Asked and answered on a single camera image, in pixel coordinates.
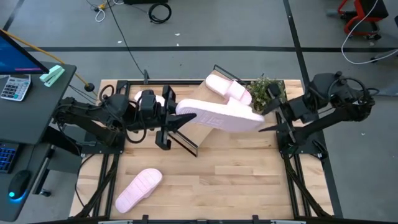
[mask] mint green object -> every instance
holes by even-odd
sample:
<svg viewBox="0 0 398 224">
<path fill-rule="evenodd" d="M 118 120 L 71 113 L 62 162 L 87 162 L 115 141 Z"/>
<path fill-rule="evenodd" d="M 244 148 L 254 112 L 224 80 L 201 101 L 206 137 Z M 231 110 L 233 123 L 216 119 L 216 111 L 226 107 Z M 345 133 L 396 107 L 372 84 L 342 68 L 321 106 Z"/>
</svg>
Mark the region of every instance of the mint green object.
<svg viewBox="0 0 398 224">
<path fill-rule="evenodd" d="M 56 65 L 50 69 L 48 74 L 43 74 L 42 76 L 40 76 L 40 80 L 44 82 L 45 86 L 51 87 L 55 83 L 55 81 L 57 81 L 58 78 L 61 77 L 64 71 L 65 69 L 63 69 L 59 65 Z"/>
</svg>

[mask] computer mouse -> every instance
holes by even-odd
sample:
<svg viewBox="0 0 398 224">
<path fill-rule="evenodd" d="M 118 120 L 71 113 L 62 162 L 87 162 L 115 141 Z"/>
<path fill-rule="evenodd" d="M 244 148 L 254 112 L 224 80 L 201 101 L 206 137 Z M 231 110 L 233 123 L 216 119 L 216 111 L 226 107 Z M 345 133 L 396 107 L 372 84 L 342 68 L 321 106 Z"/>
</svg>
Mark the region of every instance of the computer mouse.
<svg viewBox="0 0 398 224">
<path fill-rule="evenodd" d="M 25 193 L 30 180 L 29 170 L 21 170 L 15 174 L 8 187 L 8 196 L 11 199 L 18 199 Z"/>
</svg>

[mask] pink slide sandal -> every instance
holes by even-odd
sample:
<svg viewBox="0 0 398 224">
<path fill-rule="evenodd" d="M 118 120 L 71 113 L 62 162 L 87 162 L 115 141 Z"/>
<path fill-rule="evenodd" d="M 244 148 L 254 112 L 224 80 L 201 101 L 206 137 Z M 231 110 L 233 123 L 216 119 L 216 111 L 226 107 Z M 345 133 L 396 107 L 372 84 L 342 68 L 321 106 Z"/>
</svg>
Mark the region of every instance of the pink slide sandal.
<svg viewBox="0 0 398 224">
<path fill-rule="evenodd" d="M 149 197 L 161 180 L 162 173 L 159 170 L 144 169 L 116 199 L 116 209 L 120 213 L 128 212 L 142 199 Z"/>
<path fill-rule="evenodd" d="M 137 102 L 138 99 L 141 97 L 141 95 L 142 95 L 142 91 L 139 91 L 138 93 L 136 93 L 136 95 L 134 96 L 134 100 Z M 156 95 L 156 102 L 158 102 L 162 106 L 164 106 L 164 98 L 162 96 Z"/>
<path fill-rule="evenodd" d="M 250 93 L 237 81 L 226 80 L 210 74 L 206 78 L 206 86 L 226 99 L 234 98 L 244 105 L 251 103 Z"/>
<path fill-rule="evenodd" d="M 230 98 L 227 105 L 185 99 L 177 105 L 176 113 L 196 113 L 197 117 L 190 122 L 231 133 L 252 131 L 264 124 L 263 116 L 234 98 Z"/>
</svg>

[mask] keyboard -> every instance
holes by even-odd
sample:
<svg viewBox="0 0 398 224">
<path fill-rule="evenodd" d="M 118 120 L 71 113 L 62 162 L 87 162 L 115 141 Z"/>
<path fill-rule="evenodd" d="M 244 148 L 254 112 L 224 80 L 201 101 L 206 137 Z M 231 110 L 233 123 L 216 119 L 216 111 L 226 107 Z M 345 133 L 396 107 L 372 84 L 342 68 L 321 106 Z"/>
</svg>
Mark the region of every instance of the keyboard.
<svg viewBox="0 0 398 224">
<path fill-rule="evenodd" d="M 0 173 L 10 173 L 17 161 L 19 144 L 0 142 Z"/>
</svg>

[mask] white cable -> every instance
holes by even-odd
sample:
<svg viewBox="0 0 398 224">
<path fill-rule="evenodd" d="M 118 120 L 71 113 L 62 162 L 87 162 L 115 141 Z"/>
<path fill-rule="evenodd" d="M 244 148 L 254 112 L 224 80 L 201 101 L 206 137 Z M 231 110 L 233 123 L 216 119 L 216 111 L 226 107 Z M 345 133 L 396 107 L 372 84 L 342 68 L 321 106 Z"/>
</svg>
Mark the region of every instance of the white cable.
<svg viewBox="0 0 398 224">
<path fill-rule="evenodd" d="M 124 4 L 124 2 L 122 2 L 122 3 L 117 3 L 116 1 L 117 1 L 117 0 L 113 0 L 113 3 L 115 3 L 115 4 Z"/>
<path fill-rule="evenodd" d="M 100 8 L 98 8 L 98 10 L 99 10 L 99 11 L 97 12 L 97 15 L 95 16 L 95 21 L 97 21 L 97 22 L 102 22 L 102 21 L 105 19 L 105 12 L 104 12 L 102 9 L 100 9 Z M 101 12 L 104 14 L 104 17 L 102 17 L 102 19 L 98 20 L 98 15 L 99 15 Z"/>
<path fill-rule="evenodd" d="M 397 49 L 396 51 L 394 51 L 393 53 L 391 53 L 391 54 L 389 54 L 389 55 L 383 56 L 383 57 L 381 57 L 381 58 L 376 58 L 376 59 L 374 59 L 374 60 L 370 60 L 370 61 L 367 61 L 367 62 L 352 62 L 352 61 L 351 61 L 350 59 L 348 59 L 347 56 L 344 54 L 343 48 L 344 48 L 344 45 L 346 44 L 347 40 L 349 39 L 349 37 L 351 36 L 351 34 L 352 34 L 353 31 L 355 30 L 355 28 L 356 28 L 358 25 L 360 25 L 360 23 L 361 23 L 362 21 L 364 21 L 364 20 L 372 13 L 372 11 L 373 11 L 373 9 L 376 7 L 378 1 L 379 1 L 379 0 L 376 0 L 376 3 L 374 3 L 374 5 L 373 5 L 372 9 L 369 11 L 369 13 L 368 13 L 359 23 L 357 23 L 357 24 L 354 26 L 354 28 L 352 28 L 351 32 L 347 35 L 346 40 L 344 40 L 343 45 L 341 46 L 341 53 L 343 53 L 344 58 L 345 58 L 349 63 L 352 63 L 352 64 L 354 64 L 354 65 L 364 65 L 364 64 L 367 64 L 367 63 L 371 63 L 371 62 L 376 62 L 376 61 L 381 60 L 381 59 L 384 59 L 384 58 L 388 58 L 388 57 L 390 57 L 391 55 L 394 55 L 394 54 L 398 53 L 398 49 Z"/>
</svg>

